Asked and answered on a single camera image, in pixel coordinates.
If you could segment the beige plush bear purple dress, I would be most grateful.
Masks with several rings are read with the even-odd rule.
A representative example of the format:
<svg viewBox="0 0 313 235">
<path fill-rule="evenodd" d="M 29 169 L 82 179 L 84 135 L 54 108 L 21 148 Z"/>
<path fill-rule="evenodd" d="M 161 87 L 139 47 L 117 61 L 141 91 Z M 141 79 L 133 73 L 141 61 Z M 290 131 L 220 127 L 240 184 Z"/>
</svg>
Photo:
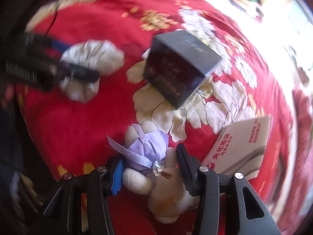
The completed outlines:
<svg viewBox="0 0 313 235">
<path fill-rule="evenodd" d="M 126 159 L 123 185 L 149 196 L 148 208 L 159 222 L 174 223 L 181 214 L 198 206 L 199 197 L 191 196 L 185 188 L 177 151 L 169 146 L 168 134 L 152 121 L 128 126 L 123 145 L 107 139 L 111 148 Z"/>
</svg>

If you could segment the red floral bed cover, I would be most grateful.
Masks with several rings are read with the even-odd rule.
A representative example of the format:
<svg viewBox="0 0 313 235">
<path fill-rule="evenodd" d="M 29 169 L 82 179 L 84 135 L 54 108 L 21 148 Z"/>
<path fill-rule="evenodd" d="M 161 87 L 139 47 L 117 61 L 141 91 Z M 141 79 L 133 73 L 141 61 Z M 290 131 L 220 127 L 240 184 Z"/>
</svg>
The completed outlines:
<svg viewBox="0 0 313 235">
<path fill-rule="evenodd" d="M 34 27 L 71 45 L 109 40 L 125 54 L 124 66 L 100 79 L 98 94 L 82 104 L 54 88 L 44 93 L 19 85 L 17 94 L 30 137 L 52 175 L 87 174 L 114 151 L 131 123 L 152 121 L 204 160 L 222 127 L 271 117 L 268 146 L 251 185 L 269 208 L 278 204 L 288 163 L 293 119 L 283 91 L 237 21 L 205 0 L 95 0 L 61 9 Z M 142 78 L 144 53 L 159 33 L 187 30 L 211 45 L 222 64 L 183 107 L 173 108 Z"/>
</svg>

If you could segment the dark grey square box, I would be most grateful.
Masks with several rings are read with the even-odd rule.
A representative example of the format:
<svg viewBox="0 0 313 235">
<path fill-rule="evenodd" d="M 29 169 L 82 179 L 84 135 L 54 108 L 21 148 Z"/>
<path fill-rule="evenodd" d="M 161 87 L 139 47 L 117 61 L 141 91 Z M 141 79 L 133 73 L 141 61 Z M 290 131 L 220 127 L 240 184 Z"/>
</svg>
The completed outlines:
<svg viewBox="0 0 313 235">
<path fill-rule="evenodd" d="M 220 65 L 222 57 L 185 30 L 155 35 L 143 76 L 176 109 Z"/>
</svg>

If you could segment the red flat gift box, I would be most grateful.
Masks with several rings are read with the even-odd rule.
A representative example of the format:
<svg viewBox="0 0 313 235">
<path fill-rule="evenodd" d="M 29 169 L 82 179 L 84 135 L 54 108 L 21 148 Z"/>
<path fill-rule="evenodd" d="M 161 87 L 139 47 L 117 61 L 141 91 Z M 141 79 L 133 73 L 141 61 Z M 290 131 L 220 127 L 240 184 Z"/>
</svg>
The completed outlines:
<svg viewBox="0 0 313 235">
<path fill-rule="evenodd" d="M 222 129 L 201 165 L 217 174 L 257 177 L 265 155 L 271 117 L 263 116 L 232 123 Z"/>
</svg>

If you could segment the white floral fabric cloth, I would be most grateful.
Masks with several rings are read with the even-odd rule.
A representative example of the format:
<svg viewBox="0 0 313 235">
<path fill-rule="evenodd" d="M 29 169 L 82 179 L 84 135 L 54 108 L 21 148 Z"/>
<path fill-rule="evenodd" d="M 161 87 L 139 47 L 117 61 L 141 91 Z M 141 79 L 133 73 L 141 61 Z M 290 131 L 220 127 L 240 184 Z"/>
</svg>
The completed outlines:
<svg viewBox="0 0 313 235">
<path fill-rule="evenodd" d="M 88 40 L 69 47 L 61 56 L 62 61 L 97 70 L 108 77 L 124 66 L 125 54 L 109 40 Z M 82 83 L 66 77 L 59 83 L 60 90 L 71 100 L 87 103 L 99 90 L 100 81 Z"/>
</svg>

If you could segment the pink quilted duvet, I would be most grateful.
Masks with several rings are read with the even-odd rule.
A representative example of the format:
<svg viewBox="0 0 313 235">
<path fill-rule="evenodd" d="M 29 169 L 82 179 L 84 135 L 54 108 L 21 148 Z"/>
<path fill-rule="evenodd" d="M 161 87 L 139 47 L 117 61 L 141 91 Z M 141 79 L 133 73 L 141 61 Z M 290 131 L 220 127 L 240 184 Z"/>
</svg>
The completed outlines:
<svg viewBox="0 0 313 235">
<path fill-rule="evenodd" d="M 291 189 L 284 211 L 278 221 L 281 234 L 294 234 L 312 205 L 309 191 L 312 189 L 312 105 L 311 97 L 300 88 L 292 91 L 296 106 L 298 144 Z"/>
</svg>

